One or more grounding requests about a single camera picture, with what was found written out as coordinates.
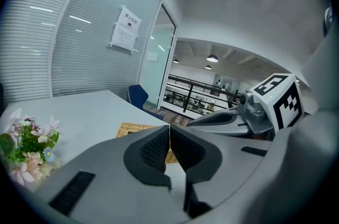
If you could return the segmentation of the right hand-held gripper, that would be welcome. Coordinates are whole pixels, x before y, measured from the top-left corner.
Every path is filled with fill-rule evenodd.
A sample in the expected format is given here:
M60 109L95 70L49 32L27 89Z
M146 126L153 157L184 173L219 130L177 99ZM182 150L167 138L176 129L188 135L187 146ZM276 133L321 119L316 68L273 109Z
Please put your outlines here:
M304 115L301 92L293 74L273 74L239 99L238 110L246 123L237 122L238 111L220 110L201 116L187 127L224 136L255 135L293 126Z

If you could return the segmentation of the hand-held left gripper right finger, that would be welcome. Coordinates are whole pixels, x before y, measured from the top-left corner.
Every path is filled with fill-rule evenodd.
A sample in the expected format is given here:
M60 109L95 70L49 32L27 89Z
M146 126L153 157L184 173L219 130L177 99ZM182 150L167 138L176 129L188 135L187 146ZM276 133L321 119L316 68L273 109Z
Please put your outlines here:
M190 218L211 211L231 197L252 175L272 144L178 126L170 127L169 138L185 174L183 211Z

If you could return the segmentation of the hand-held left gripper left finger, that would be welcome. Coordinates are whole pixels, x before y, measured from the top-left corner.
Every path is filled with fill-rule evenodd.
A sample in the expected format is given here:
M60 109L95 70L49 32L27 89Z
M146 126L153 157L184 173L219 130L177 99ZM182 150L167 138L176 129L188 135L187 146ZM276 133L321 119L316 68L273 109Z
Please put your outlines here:
M184 223L165 174L169 126L91 146L50 175L36 195L72 223Z

